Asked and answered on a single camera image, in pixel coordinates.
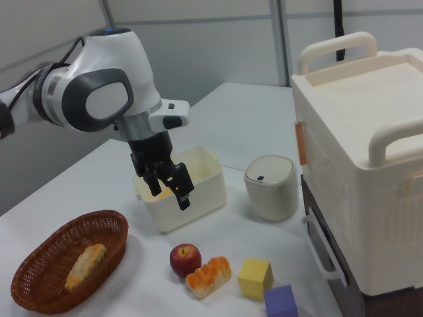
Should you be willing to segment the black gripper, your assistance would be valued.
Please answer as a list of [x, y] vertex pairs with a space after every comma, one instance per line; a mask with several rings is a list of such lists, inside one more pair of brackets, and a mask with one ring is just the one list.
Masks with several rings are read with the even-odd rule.
[[173, 144], [167, 131], [160, 132], [147, 139], [128, 141], [131, 158], [137, 175], [143, 175], [151, 195], [161, 192], [159, 180], [175, 195], [180, 210], [190, 206], [189, 195], [194, 190], [192, 179], [186, 165], [173, 164], [171, 152]]

